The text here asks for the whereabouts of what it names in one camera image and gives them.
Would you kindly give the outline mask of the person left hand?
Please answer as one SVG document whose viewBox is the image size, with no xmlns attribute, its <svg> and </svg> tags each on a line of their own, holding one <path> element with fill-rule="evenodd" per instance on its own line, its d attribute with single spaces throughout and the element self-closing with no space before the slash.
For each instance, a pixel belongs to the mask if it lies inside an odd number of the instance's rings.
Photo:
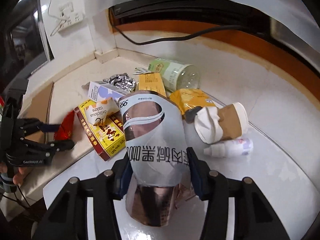
<svg viewBox="0 0 320 240">
<path fill-rule="evenodd" d="M 27 175 L 33 170 L 32 167 L 14 167 L 12 182 L 21 187 Z M 8 168 L 4 162 L 1 162 L 1 173 L 9 174 Z"/>
</svg>

